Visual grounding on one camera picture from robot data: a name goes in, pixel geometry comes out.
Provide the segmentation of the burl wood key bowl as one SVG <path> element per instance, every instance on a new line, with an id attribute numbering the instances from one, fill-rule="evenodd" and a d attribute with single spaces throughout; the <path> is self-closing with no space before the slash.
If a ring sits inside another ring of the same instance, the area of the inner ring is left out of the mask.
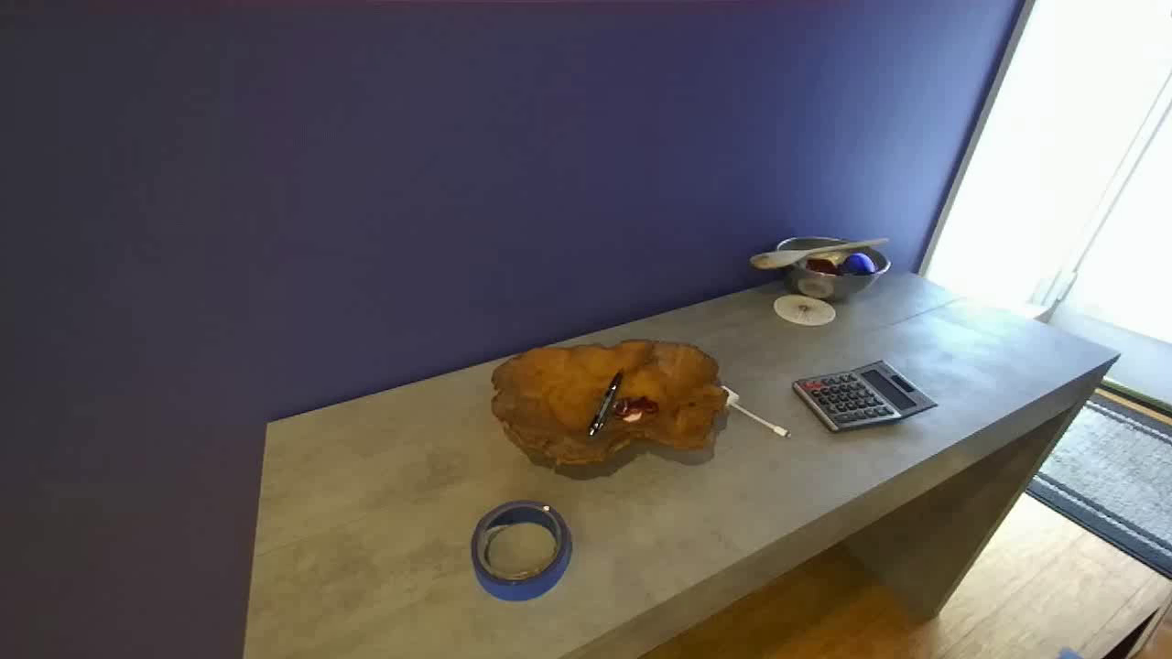
<path id="1" fill-rule="evenodd" d="M 594 407 L 618 370 L 608 429 L 586 439 Z M 532 348 L 502 362 L 491 387 L 491 413 L 509 444 L 564 476 L 602 476 L 640 452 L 705 455 L 725 413 L 718 362 L 673 340 Z"/>

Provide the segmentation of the blue tape roll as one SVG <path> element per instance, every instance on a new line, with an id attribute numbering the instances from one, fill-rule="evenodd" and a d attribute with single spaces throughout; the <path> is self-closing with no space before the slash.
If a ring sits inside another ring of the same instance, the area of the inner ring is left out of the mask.
<path id="1" fill-rule="evenodd" d="M 548 501 L 506 501 L 473 527 L 470 566 L 482 595 L 535 600 L 567 570 L 570 533 Z"/>

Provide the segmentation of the blue object in metal bowl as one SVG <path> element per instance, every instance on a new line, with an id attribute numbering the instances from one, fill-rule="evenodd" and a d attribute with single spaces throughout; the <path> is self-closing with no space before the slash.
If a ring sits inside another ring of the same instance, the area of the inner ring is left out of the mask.
<path id="1" fill-rule="evenodd" d="M 849 271 L 849 274 L 877 274 L 879 264 L 877 264 L 869 253 L 849 253 L 849 257 L 847 257 L 847 271 Z"/>

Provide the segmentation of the grey desk calculator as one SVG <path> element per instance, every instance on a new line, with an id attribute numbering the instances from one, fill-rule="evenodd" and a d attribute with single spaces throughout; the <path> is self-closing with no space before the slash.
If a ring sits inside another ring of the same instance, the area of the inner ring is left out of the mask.
<path id="1" fill-rule="evenodd" d="M 825 375 L 825 379 L 800 379 L 796 397 L 832 434 L 894 424 L 935 407 L 927 393 L 921 393 L 888 362 L 863 362 L 863 367 Z"/>

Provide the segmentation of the dark floor mat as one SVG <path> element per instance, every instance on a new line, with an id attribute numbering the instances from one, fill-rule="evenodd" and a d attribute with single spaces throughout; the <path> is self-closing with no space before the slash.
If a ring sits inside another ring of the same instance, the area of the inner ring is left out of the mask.
<path id="1" fill-rule="evenodd" d="M 1172 579 L 1172 424 L 1094 393 L 1029 496 Z"/>

